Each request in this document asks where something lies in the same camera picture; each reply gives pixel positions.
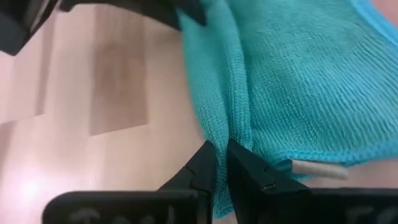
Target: turquoise towel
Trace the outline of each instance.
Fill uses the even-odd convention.
[[[215,218],[233,209],[229,138],[287,174],[290,159],[398,156],[397,35],[368,2],[202,2],[206,27],[180,20],[194,109],[218,150]]]

